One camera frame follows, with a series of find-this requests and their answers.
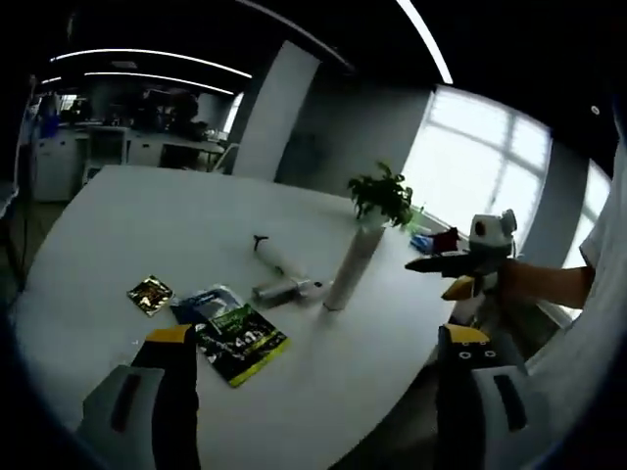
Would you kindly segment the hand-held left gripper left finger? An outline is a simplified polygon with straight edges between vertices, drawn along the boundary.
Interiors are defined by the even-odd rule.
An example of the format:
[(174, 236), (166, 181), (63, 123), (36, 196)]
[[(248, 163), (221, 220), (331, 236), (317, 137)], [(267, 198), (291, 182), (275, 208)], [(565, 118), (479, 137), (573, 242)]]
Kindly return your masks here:
[(85, 398), (76, 433), (108, 469), (199, 469), (190, 324), (157, 329)]

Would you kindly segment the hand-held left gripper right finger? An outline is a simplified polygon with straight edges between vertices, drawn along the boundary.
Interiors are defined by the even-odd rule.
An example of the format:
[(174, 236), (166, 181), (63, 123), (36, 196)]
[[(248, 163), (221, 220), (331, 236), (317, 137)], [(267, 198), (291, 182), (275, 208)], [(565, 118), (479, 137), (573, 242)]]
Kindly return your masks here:
[(524, 469), (551, 445), (550, 409), (506, 333), (439, 328), (437, 469)]

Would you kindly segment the person's right hand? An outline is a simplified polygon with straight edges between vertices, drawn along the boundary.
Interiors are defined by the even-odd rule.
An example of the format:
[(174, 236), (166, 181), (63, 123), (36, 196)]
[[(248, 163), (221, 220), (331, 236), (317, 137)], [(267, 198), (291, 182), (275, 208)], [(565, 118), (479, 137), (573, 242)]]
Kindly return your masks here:
[(507, 259), (499, 267), (497, 274), (496, 296), (501, 303), (534, 298), (534, 266), (516, 259)]

